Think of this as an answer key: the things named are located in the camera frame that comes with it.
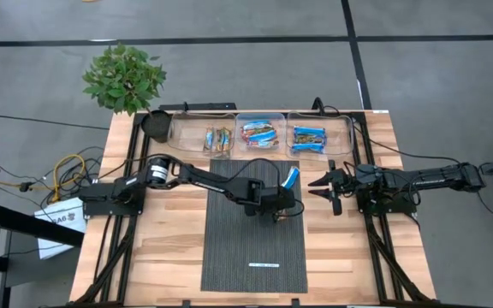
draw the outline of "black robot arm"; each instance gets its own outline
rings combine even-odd
[[[180,169],[178,174],[174,173],[176,167]],[[167,181],[169,173],[175,178]],[[195,168],[192,164],[165,154],[157,154],[136,175],[118,178],[113,184],[97,183],[84,188],[80,191],[79,198],[88,203],[113,200],[127,204],[143,198],[140,191],[147,187],[169,190],[180,184],[192,184],[221,193],[230,201],[244,205],[248,216],[256,213],[275,215],[281,210],[295,207],[296,203],[290,189],[281,186],[265,187],[264,182],[259,179],[239,176],[227,178]]]
[[[403,171],[361,164],[354,167],[355,175],[344,169],[327,172],[321,179],[309,184],[310,187],[332,186],[327,190],[311,190],[310,193],[330,199],[335,215],[342,213],[340,195],[362,198],[365,208],[373,215],[383,212],[416,212],[419,204],[418,191],[451,188],[456,191],[475,193],[485,184],[476,166],[460,163],[442,168]]]

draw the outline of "gray mat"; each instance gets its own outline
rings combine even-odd
[[[211,172],[234,175],[247,161],[212,160]],[[275,162],[281,181],[298,162]],[[277,185],[276,170],[266,162],[251,163],[241,176]],[[294,196],[301,199],[300,179]],[[270,215],[246,216],[243,207],[209,192],[201,291],[307,293],[306,249],[302,216],[274,223]],[[297,204],[290,213],[300,209]],[[278,264],[259,267],[249,264]]]

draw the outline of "clear plastic bin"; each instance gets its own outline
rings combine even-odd
[[[294,127],[324,128],[326,145],[323,153],[293,151]],[[294,159],[325,161],[333,156],[347,155],[353,150],[353,122],[348,116],[302,115],[289,112],[287,116],[287,156]]]
[[[222,152],[217,149],[217,130],[225,127],[231,133],[229,138],[229,150]],[[211,128],[212,145],[210,150],[204,151],[207,130]],[[202,153],[210,158],[230,158],[235,138],[235,115],[203,115],[188,112],[177,112],[172,115],[169,127],[169,140],[171,148]]]
[[[247,142],[241,137],[241,128],[251,121],[267,120],[273,125],[276,130],[276,136],[278,144],[270,148],[258,148],[256,146],[249,146]],[[285,148],[285,130],[286,121],[284,115],[280,113],[241,113],[237,116],[235,123],[235,144],[241,151],[247,151],[249,154],[255,154],[259,151],[260,155],[264,155],[267,152],[282,151]]]

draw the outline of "wooden table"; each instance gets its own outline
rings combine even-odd
[[[365,114],[371,138],[396,148],[389,113],[366,111]],[[132,118],[114,115],[101,174],[123,162],[131,130]],[[140,153],[140,144],[136,153]],[[361,140],[359,150],[364,153]],[[397,153],[377,145],[373,145],[373,151],[377,165],[402,167]],[[198,168],[209,168],[206,157],[151,142],[149,154],[158,152],[177,156]],[[284,152],[265,157],[290,160]],[[344,160],[353,162],[351,155],[333,158],[338,168]],[[344,198],[343,214],[333,216],[327,200],[307,192],[307,184],[321,177],[325,171],[328,171],[327,162],[300,161],[302,200],[306,205],[303,215],[308,293],[201,292],[207,191],[182,185],[171,191],[147,192],[144,213],[138,220],[134,238],[125,305],[181,305],[183,299],[190,299],[192,305],[290,305],[294,298],[300,299],[302,305],[377,304],[365,223],[357,211],[355,198]],[[118,171],[112,176],[121,175],[122,171]],[[115,177],[108,176],[105,180],[113,181]],[[402,214],[390,214],[388,218],[397,261],[419,289],[434,298],[435,292],[418,227]],[[94,217],[88,221],[70,300],[79,298],[92,283],[105,222],[106,217]],[[105,242],[102,264],[107,258],[110,234],[111,230]],[[393,298],[389,269],[384,261],[382,265],[387,295]],[[118,264],[111,283],[110,299],[116,298],[120,269],[121,265]]]

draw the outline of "yellow cable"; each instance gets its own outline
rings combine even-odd
[[[20,187],[21,186],[20,184],[13,184],[13,183],[8,183],[8,182],[4,182],[4,181],[0,181],[0,185],[5,185],[8,187]]]
[[[52,172],[52,180],[53,180],[54,185],[55,185],[54,186],[55,194],[52,196],[51,202],[56,202],[56,201],[60,200],[60,196],[58,195],[58,188],[60,188],[60,186],[58,185],[58,180],[57,180],[57,177],[58,177],[57,173],[58,173],[58,169],[60,168],[60,165],[64,161],[66,161],[67,159],[74,158],[74,157],[76,157],[77,159],[79,159],[81,161],[81,171],[79,172],[79,174],[75,175],[71,179],[63,182],[62,186],[67,185],[67,184],[72,183],[73,181],[77,180],[81,175],[83,175],[83,172],[85,172],[85,168],[86,168],[85,160],[83,159],[83,157],[81,157],[80,155],[77,155],[77,154],[68,155],[68,156],[64,157],[63,159],[61,159],[60,162],[56,163],[55,169]]]
[[[62,167],[61,165],[66,160],[68,160],[70,158],[77,158],[81,161],[81,171],[79,172],[79,174],[75,175],[71,179],[63,182],[62,184],[58,184],[58,179],[57,179],[58,178],[58,174],[57,174],[58,170]],[[85,159],[83,159],[83,157],[81,157],[78,154],[68,155],[68,156],[64,157],[63,159],[61,159],[58,163],[56,163],[55,168],[53,169],[53,172],[52,172],[52,180],[53,180],[53,185],[54,185],[53,187],[37,186],[37,187],[30,187],[30,189],[31,190],[43,190],[43,189],[54,190],[55,194],[52,197],[52,199],[50,200],[50,202],[51,203],[56,202],[60,199],[60,196],[58,195],[58,189],[60,187],[63,187],[65,185],[70,184],[70,183],[74,182],[75,180],[79,179],[79,177],[83,175],[85,170],[86,170],[86,164],[85,164]],[[5,181],[0,181],[0,185],[5,185],[8,187],[16,187],[16,188],[20,188],[20,186],[21,186],[20,184],[14,184],[14,183],[9,183],[9,182],[5,182]]]

